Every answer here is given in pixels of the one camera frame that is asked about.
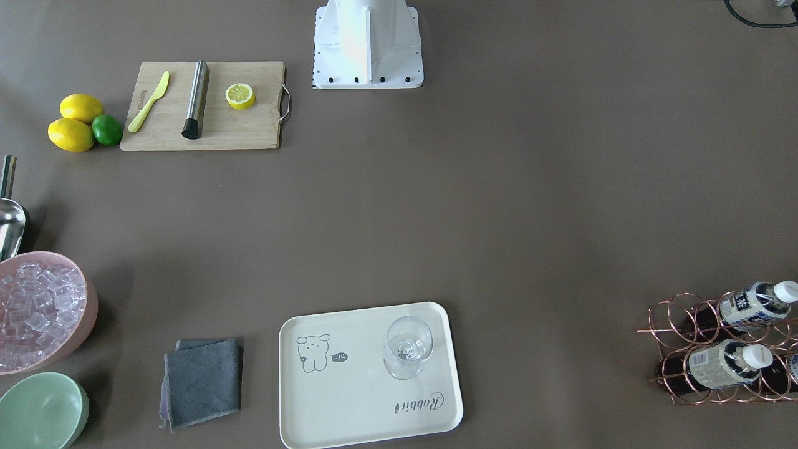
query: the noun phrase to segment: metal ring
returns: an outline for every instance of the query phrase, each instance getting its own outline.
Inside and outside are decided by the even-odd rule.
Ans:
[[[286,87],[286,83],[282,84],[282,90],[283,90],[283,92],[286,93],[286,95],[288,95],[288,107],[286,107],[286,113],[284,113],[283,115],[280,116],[280,120],[279,120],[280,125],[282,125],[282,123],[286,120],[286,118],[288,118],[288,116],[291,114],[291,92],[288,92],[288,88]]]

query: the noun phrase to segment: white tray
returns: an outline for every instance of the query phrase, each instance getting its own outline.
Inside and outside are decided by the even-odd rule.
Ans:
[[[417,377],[397,380],[382,347],[391,323],[406,315],[429,325],[433,353]],[[280,438],[290,449],[450,431],[463,418],[452,331],[439,304],[295,316],[280,329],[279,353]]]

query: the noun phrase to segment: clear glass cup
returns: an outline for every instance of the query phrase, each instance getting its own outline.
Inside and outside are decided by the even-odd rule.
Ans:
[[[402,316],[391,324],[385,338],[385,369],[399,380],[421,372],[433,353],[433,333],[417,316]]]

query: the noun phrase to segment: gray tabletop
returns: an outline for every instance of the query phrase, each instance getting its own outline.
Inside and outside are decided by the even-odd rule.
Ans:
[[[321,91],[324,4],[0,2],[22,249],[75,260],[99,294],[92,334],[47,368],[88,392],[75,447],[281,447],[282,323],[424,300],[451,320],[463,421],[370,447],[798,438],[795,403],[674,406],[635,333],[675,293],[796,278],[798,29],[747,27],[719,0],[418,0],[420,89]],[[200,59],[286,63],[280,149],[48,140],[63,97],[124,120],[141,62]],[[191,338],[243,344],[243,404],[172,434],[163,355]]]

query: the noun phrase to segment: wooden cutting board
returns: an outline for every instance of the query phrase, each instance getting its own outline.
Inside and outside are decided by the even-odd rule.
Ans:
[[[280,104],[285,80],[284,62],[208,62],[207,97],[202,137],[189,140],[180,133],[186,120],[196,62],[144,62],[124,123],[119,144],[124,151],[197,149],[276,149],[280,144]],[[169,71],[166,94],[150,109],[135,132],[128,125],[152,95],[164,71]],[[255,91],[255,104],[232,109],[224,97],[227,87],[244,82]]]

